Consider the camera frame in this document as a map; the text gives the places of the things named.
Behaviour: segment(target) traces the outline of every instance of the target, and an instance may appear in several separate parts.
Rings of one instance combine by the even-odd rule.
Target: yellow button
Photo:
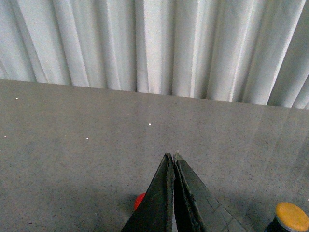
[[[309,218],[298,206],[281,202],[276,207],[278,219],[288,228],[295,231],[306,231],[309,229]]]

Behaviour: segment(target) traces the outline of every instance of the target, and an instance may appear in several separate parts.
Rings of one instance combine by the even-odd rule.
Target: red ball
[[[140,205],[140,203],[142,202],[142,200],[144,199],[146,193],[142,193],[140,196],[138,196],[134,202],[134,210],[137,209],[137,207]]]

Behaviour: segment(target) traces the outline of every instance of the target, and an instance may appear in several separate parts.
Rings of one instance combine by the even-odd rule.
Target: concrete floor
[[[306,110],[0,80],[0,125],[1,232],[120,231],[176,150],[248,231],[309,213]]]

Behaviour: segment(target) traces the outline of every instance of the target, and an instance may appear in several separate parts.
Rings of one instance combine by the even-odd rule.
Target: curtain fold
[[[2,0],[0,78],[309,108],[305,0]]]

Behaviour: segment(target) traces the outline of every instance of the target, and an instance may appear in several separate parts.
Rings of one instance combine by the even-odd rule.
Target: gray floor
[[[248,231],[309,213],[309,111],[0,80],[0,125],[0,231],[120,231],[176,150]]]

